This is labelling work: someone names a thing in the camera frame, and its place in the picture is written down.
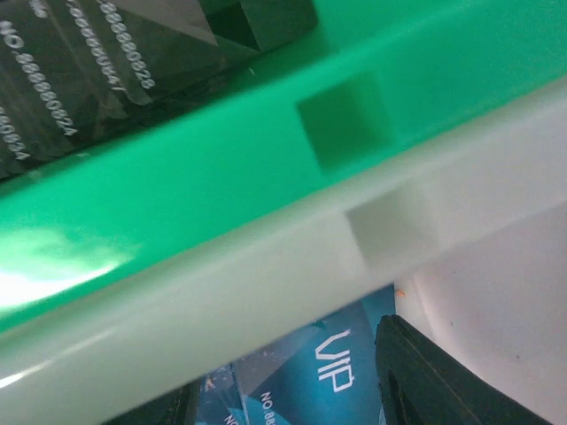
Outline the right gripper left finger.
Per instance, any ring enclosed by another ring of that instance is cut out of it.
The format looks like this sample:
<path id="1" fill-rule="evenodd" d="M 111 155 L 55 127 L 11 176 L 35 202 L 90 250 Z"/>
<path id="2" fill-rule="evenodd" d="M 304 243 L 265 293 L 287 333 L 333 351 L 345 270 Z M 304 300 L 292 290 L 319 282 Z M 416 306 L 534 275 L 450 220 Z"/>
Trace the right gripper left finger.
<path id="1" fill-rule="evenodd" d="M 108 425 L 188 424 L 196 422 L 200 380 L 189 382 L 133 410 L 106 421 Z"/>

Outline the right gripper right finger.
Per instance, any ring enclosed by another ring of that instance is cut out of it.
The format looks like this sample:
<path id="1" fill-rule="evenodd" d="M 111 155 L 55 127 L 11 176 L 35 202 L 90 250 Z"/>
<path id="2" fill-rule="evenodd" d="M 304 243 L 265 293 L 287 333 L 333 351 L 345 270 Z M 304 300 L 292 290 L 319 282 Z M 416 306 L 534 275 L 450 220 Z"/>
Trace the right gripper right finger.
<path id="1" fill-rule="evenodd" d="M 388 424 L 547 423 L 399 315 L 385 315 L 377 325 L 376 364 Z"/>

